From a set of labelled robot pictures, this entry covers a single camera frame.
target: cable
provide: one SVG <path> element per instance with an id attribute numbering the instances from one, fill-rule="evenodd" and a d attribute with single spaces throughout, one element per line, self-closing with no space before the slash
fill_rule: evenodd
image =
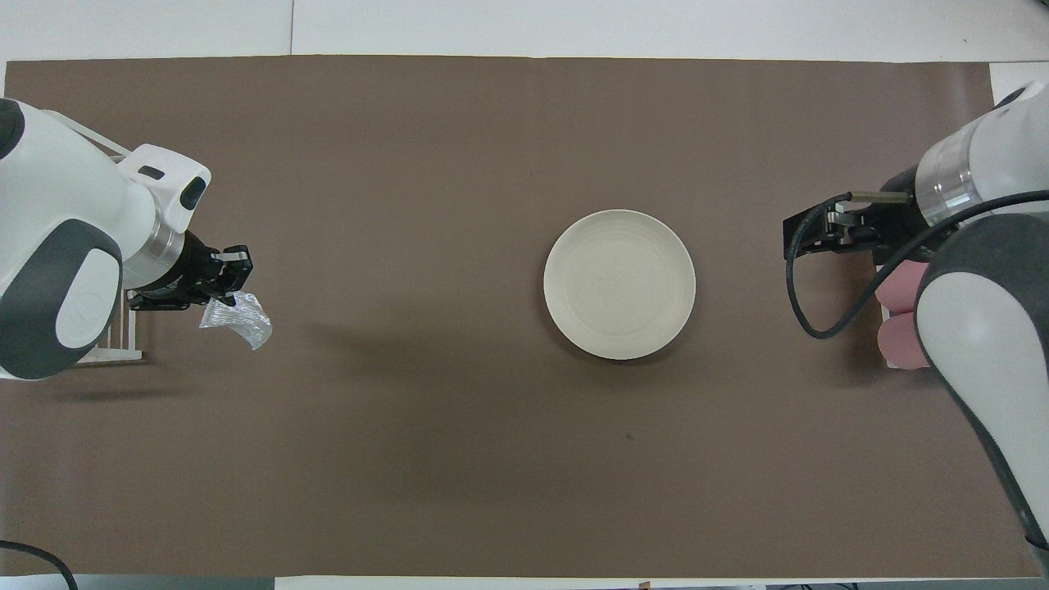
<path id="1" fill-rule="evenodd" d="M 72 572 L 69 571 L 69 567 L 65 563 L 55 555 L 53 553 L 48 553 L 39 547 L 34 547 L 33 545 L 26 545 L 25 543 L 16 543 L 14 541 L 0 541 L 0 549 L 8 549 L 10 551 L 19 551 L 22 553 L 28 553 L 35 557 L 40 557 L 41 560 L 55 566 L 59 573 L 62 574 L 62 578 L 66 581 L 66 586 L 69 590 L 77 590 L 77 581 L 72 577 Z"/>
<path id="2" fill-rule="evenodd" d="M 964 211 L 955 213 L 946 219 L 926 228 L 921 233 L 913 237 L 911 241 L 903 245 L 902 248 L 897 250 L 896 253 L 894 253 L 889 260 L 885 261 L 885 264 L 881 267 L 881 270 L 878 271 L 878 274 L 871 279 L 871 282 L 866 285 L 853 304 L 845 311 L 844 314 L 842 314 L 841 318 L 838 319 L 834 325 L 828 328 L 827 330 L 816 330 L 812 326 L 812 323 L 809 322 L 809 318 L 806 317 L 805 312 L 801 311 L 801 305 L 797 302 L 797 293 L 794 291 L 794 260 L 797 258 L 797 252 L 801 248 L 801 236 L 808 231 L 809 226 L 811 226 L 812 223 L 815 222 L 821 214 L 825 214 L 827 208 L 842 201 L 849 201 L 849 193 L 839 194 L 838 196 L 825 201 L 809 211 L 809 214 L 805 216 L 801 224 L 794 230 L 794 235 L 791 237 L 790 248 L 787 252 L 787 297 L 790 298 L 790 307 L 794 311 L 794 317 L 796 317 L 798 323 L 801 324 L 801 329 L 805 330 L 809 336 L 819 340 L 832 338 L 841 333 L 841 331 L 844 330 L 845 326 L 852 322 L 852 320 L 856 319 L 856 316 L 858 316 L 860 311 L 862 311 L 863 305 L 865 305 L 868 300 L 870 300 L 874 295 L 875 290 L 877 290 L 885 278 L 892 274 L 894 270 L 896 270 L 896 267 L 900 266 L 900 262 L 906 259 L 908 255 L 911 255 L 923 244 L 928 241 L 929 238 L 942 233 L 948 228 L 957 226 L 962 222 L 976 217 L 981 213 L 986 213 L 988 211 L 993 211 L 994 209 L 1001 209 L 1012 205 L 1021 205 L 1023 203 L 1049 201 L 1049 190 L 1020 192 L 981 203 Z"/>
<path id="3" fill-rule="evenodd" d="M 835 582 L 834 585 L 844 588 L 845 590 L 859 590 L 859 584 L 856 584 L 855 582 L 850 582 L 849 584 Z M 798 590 L 813 590 L 812 586 L 808 584 L 791 584 L 790 586 L 780 586 L 779 590 L 789 590 L 790 588 L 797 588 Z"/>

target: plastic bag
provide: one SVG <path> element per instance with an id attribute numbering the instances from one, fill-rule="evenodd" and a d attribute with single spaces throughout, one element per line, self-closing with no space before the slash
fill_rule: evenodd
<path id="1" fill-rule="evenodd" d="M 237 304 L 232 308 L 215 299 L 208 301 L 200 328 L 229 326 L 247 340 L 253 351 L 257 351 L 273 334 L 270 316 L 265 315 L 259 300 L 251 293 L 236 291 L 233 298 Z"/>

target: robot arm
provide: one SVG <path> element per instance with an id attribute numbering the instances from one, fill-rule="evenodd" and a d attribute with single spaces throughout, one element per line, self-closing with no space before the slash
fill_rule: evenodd
<path id="1" fill-rule="evenodd" d="M 232 305 L 252 269 L 247 247 L 219 253 L 186 231 L 210 181 L 155 146 L 115 164 L 57 119 L 0 99 L 0 377 L 74 363 L 122 290 L 135 310 Z"/>
<path id="2" fill-rule="evenodd" d="M 929 364 L 972 425 L 1049 576 L 1049 88 L 1031 83 L 939 142 L 879 193 L 847 193 L 784 222 L 794 257 L 872 250 L 928 261 L 915 311 Z M 845 210 L 845 201 L 874 203 Z M 858 310 L 863 298 L 853 310 Z"/>

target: ceramic plate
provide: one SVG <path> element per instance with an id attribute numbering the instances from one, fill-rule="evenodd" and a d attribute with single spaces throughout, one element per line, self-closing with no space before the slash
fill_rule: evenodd
<path id="1" fill-rule="evenodd" d="M 659 219 L 611 209 L 557 238 L 542 289 L 569 340 L 625 360 L 655 353 L 681 332 L 695 301 L 695 270 L 685 245 Z"/>

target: white rack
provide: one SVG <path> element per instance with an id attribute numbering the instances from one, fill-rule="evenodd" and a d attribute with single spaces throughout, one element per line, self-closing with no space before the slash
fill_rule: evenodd
<path id="1" fill-rule="evenodd" d="M 135 343 L 135 313 L 128 307 L 126 293 L 122 293 L 120 304 L 113 312 L 105 335 L 78 364 L 124 362 L 142 360 L 142 351 Z"/>

